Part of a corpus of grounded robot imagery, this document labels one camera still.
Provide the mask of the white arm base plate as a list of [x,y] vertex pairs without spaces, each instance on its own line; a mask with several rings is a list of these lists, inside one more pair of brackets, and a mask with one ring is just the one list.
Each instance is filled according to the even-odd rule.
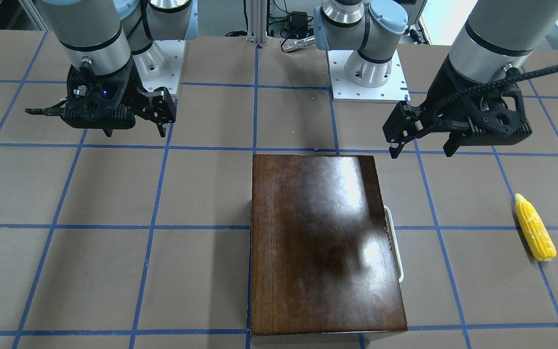
[[335,101],[394,104],[411,100],[397,50],[385,63],[371,63],[355,50],[339,49],[328,51],[327,61]]
[[133,55],[143,87],[149,92],[167,88],[171,96],[177,96],[185,50],[184,40],[162,40],[154,41],[145,52]]

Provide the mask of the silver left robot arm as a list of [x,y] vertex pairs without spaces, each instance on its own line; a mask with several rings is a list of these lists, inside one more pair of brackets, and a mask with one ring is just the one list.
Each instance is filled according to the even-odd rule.
[[[316,8],[318,49],[349,50],[344,72],[378,88],[408,24],[393,0],[325,0]],[[515,145],[533,131],[518,82],[558,73],[558,64],[521,72],[558,20],[558,0],[479,0],[460,29],[420,106],[399,101],[383,125],[392,158],[428,133],[448,133],[448,157],[463,146]]]

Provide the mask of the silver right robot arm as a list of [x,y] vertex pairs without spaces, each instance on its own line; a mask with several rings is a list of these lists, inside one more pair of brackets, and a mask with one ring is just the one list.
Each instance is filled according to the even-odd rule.
[[175,91],[162,86],[177,64],[160,42],[196,38],[195,0],[40,0],[37,8],[71,66],[66,97],[29,115],[59,117],[77,129],[133,128],[152,122],[161,137],[176,121]]

